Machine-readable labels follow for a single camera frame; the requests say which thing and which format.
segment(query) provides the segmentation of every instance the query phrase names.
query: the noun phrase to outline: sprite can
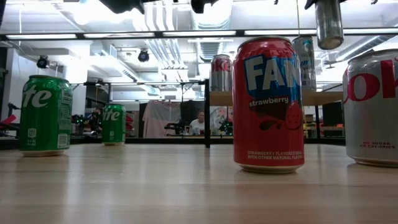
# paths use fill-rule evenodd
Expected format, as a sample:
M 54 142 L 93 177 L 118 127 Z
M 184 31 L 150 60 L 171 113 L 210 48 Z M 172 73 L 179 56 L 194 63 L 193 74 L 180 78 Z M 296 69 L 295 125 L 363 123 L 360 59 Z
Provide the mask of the sprite can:
M 126 108 L 108 103 L 103 111 L 102 142 L 105 146 L 124 144 L 126 140 Z
M 22 92 L 20 151 L 55 156 L 69 148 L 72 88 L 67 80 L 31 75 Z

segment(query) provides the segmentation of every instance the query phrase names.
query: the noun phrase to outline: person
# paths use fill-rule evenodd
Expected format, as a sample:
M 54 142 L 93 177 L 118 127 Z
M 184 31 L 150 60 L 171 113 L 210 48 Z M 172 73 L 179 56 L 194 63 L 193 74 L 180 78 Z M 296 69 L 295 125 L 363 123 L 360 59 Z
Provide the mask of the person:
M 190 134 L 202 134 L 205 131 L 205 112 L 198 111 L 198 119 L 194 119 L 190 124 Z
M 102 110 L 100 108 L 95 109 L 95 112 L 89 118 L 85 125 L 89 126 L 91 131 L 102 131 Z

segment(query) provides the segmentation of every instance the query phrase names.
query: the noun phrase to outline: strawberry fanta can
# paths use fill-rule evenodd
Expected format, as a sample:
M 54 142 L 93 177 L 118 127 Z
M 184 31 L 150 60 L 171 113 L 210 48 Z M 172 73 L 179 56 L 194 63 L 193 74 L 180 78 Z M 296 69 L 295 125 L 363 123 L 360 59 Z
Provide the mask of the strawberry fanta can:
M 233 62 L 234 161 L 283 174 L 304 164 L 300 63 L 289 39 L 241 44 Z

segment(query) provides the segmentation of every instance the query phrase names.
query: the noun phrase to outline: table surface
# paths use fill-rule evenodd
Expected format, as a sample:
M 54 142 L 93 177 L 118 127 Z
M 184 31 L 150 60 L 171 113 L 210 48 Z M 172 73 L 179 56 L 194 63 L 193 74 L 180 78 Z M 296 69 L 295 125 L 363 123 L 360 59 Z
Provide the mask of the table surface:
M 231 145 L 73 145 L 0 151 L 0 223 L 398 223 L 398 169 L 306 145 L 297 173 L 253 174 Z

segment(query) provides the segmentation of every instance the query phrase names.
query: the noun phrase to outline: soda can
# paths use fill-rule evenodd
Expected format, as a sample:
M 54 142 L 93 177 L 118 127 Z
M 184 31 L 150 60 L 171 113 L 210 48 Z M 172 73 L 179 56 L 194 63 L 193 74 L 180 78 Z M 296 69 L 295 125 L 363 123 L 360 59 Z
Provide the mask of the soda can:
M 68 80 L 31 75 L 22 92 L 20 151 L 55 156 L 69 148 L 72 88 Z
M 292 41 L 292 45 L 300 60 L 302 89 L 316 91 L 317 78 L 315 75 L 315 57 L 313 53 L 312 37 L 297 37 Z
M 241 44 L 233 62 L 234 161 L 244 170 L 283 174 L 304 164 L 299 59 L 289 39 Z
M 347 155 L 358 164 L 398 167 L 398 49 L 360 55 L 343 75 Z
M 124 144 L 126 140 L 126 108 L 124 105 L 105 105 L 102 120 L 102 142 L 105 146 Z
M 231 59 L 215 55 L 211 61 L 210 91 L 232 91 Z

